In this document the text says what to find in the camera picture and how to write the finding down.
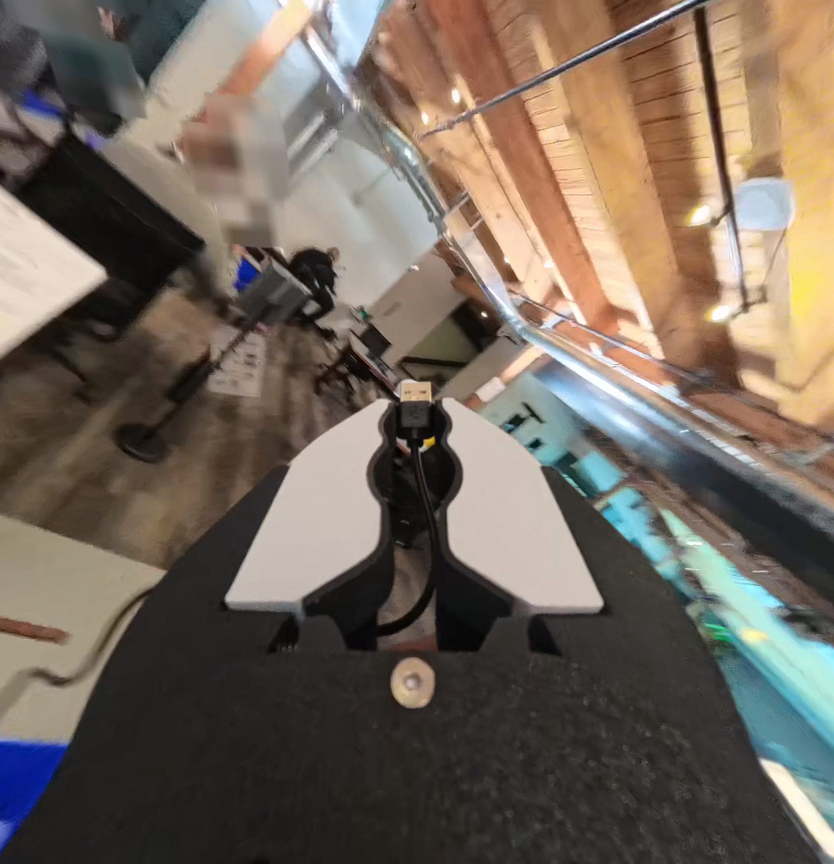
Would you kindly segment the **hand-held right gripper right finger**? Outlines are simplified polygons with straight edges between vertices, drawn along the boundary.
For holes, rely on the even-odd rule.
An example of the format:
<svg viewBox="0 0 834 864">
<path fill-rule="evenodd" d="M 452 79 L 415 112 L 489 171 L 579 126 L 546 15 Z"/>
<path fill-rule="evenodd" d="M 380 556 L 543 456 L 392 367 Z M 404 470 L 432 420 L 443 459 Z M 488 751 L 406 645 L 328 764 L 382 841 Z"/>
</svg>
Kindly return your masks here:
<svg viewBox="0 0 834 864">
<path fill-rule="evenodd" d="M 541 463 L 454 399 L 437 404 L 452 465 L 437 512 L 437 648 L 477 652 L 498 621 L 594 616 L 605 600 Z"/>
</svg>

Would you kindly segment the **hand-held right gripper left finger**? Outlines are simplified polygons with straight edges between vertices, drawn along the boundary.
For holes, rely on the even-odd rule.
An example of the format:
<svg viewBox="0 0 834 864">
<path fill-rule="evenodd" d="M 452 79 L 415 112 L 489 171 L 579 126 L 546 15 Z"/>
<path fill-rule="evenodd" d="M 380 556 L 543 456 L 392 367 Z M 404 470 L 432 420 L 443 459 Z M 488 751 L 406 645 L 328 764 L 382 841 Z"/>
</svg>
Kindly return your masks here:
<svg viewBox="0 0 834 864">
<path fill-rule="evenodd" d="M 349 649 L 377 649 L 395 576 L 395 421 L 394 402 L 379 399 L 292 460 L 224 596 L 228 611 L 329 618 Z"/>
</svg>

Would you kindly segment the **blue plastic bin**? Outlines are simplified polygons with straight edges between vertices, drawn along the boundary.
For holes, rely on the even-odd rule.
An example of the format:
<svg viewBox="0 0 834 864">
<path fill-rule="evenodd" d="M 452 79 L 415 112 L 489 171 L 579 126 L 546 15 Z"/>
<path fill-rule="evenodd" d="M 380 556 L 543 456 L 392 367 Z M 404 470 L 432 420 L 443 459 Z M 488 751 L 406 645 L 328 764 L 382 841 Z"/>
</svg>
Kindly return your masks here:
<svg viewBox="0 0 834 864">
<path fill-rule="evenodd" d="M 68 744 L 0 739 L 0 848 L 42 796 Z"/>
</svg>

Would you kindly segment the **printed sheet on black easel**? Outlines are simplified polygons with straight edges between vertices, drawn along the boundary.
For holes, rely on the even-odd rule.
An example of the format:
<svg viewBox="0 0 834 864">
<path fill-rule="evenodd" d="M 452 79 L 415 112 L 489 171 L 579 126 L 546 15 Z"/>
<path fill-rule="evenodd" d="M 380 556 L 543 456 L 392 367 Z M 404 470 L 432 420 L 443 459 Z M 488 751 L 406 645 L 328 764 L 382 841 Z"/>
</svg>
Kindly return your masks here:
<svg viewBox="0 0 834 864">
<path fill-rule="evenodd" d="M 113 433 L 114 443 L 130 459 L 149 465 L 163 462 L 171 451 L 165 430 L 189 401 L 210 384 L 225 394 L 260 395 L 264 357 L 265 341 L 260 333 L 226 328 L 223 336 L 176 374 L 164 393 L 167 405 L 161 415 L 150 423 L 120 425 Z"/>
</svg>

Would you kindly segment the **printed instruction sheet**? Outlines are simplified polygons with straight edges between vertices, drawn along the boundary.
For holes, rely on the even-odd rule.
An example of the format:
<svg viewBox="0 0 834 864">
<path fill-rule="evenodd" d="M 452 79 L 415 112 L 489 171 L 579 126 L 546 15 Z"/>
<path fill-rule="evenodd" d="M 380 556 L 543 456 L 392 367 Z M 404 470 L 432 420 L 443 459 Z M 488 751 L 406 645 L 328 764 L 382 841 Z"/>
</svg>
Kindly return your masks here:
<svg viewBox="0 0 834 864">
<path fill-rule="evenodd" d="M 0 185 L 0 362 L 106 277 L 93 258 Z"/>
</svg>

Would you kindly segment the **silver ceiling duct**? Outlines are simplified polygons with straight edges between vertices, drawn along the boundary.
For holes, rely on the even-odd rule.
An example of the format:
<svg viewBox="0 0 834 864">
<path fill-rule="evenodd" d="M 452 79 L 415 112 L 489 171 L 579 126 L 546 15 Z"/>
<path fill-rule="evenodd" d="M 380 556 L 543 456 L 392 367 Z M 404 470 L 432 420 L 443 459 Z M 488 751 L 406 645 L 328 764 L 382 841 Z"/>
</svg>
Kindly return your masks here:
<svg viewBox="0 0 834 864">
<path fill-rule="evenodd" d="M 469 255 L 450 234 L 444 220 L 450 212 L 412 142 L 367 99 L 358 98 L 314 27 L 307 25 L 301 40 L 351 111 L 379 138 L 382 152 L 415 193 L 439 237 L 452 241 L 467 273 L 476 277 L 481 297 L 500 314 L 514 341 L 541 349 L 581 381 L 578 413 L 619 448 L 646 467 L 660 469 L 696 499 L 712 495 L 716 502 L 709 507 L 715 512 L 735 514 L 742 521 L 756 520 L 766 530 L 788 536 L 789 528 L 777 527 L 777 514 L 781 514 L 787 524 L 808 525 L 834 544 L 834 488 L 828 480 L 815 479 L 767 441 L 756 441 L 740 427 L 684 400 L 672 385 L 654 383 L 522 318 L 500 277 L 489 275 L 491 264 L 484 250 L 473 245 Z"/>
</svg>

